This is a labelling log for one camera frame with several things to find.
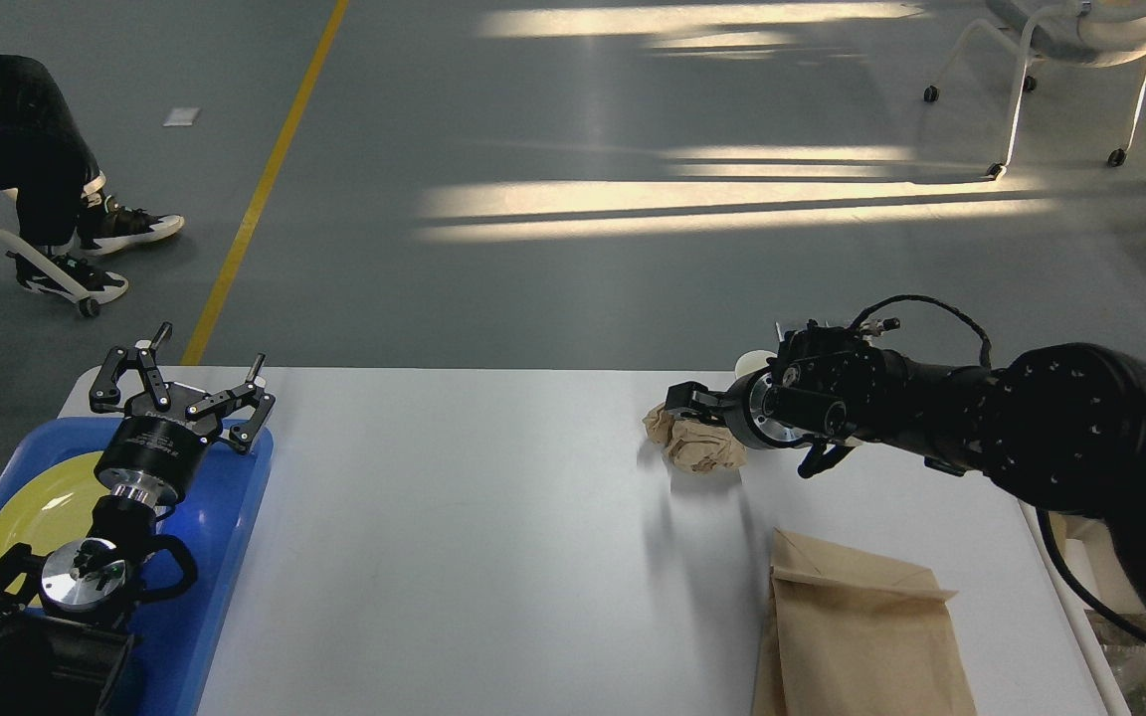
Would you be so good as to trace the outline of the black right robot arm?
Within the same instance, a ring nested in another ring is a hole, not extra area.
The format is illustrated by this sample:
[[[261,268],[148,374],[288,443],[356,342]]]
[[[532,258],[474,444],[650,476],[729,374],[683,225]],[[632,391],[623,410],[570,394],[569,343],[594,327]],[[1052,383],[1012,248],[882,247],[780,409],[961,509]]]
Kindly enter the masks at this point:
[[[1146,609],[1146,363],[1065,343],[996,368],[990,336],[972,323],[978,363],[923,364],[874,346],[896,326],[868,307],[846,326],[809,321],[779,331],[764,367],[723,391],[673,385],[665,412],[728,428],[746,448],[807,448],[800,477],[833,469],[855,444],[919,454],[945,474],[982,472],[1037,510],[1045,538],[1051,513],[1108,527]],[[1050,560],[1082,601],[1146,643],[1146,631],[1089,593],[1059,552]]]

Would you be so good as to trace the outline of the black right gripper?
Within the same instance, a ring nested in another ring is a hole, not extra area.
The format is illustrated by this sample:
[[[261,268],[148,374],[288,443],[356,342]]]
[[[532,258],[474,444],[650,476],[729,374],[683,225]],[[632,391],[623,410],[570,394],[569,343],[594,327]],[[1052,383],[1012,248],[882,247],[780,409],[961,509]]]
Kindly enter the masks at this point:
[[[727,393],[709,390],[699,381],[674,384],[666,393],[665,414],[677,422],[727,425],[738,442],[751,449],[779,449],[782,440],[759,425],[761,414],[752,408],[752,391],[769,376],[769,372],[754,372],[738,377]]]

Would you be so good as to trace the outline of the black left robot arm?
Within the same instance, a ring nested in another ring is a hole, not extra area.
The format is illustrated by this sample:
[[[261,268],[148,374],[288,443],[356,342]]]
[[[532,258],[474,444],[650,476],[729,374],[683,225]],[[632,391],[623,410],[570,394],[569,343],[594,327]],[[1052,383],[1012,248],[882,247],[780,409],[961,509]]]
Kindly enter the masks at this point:
[[[91,416],[32,431],[0,477],[0,522],[87,454],[100,488],[58,546],[0,549],[0,715],[197,711],[270,477],[275,396],[264,354],[228,390],[165,379],[171,331],[110,348]]]

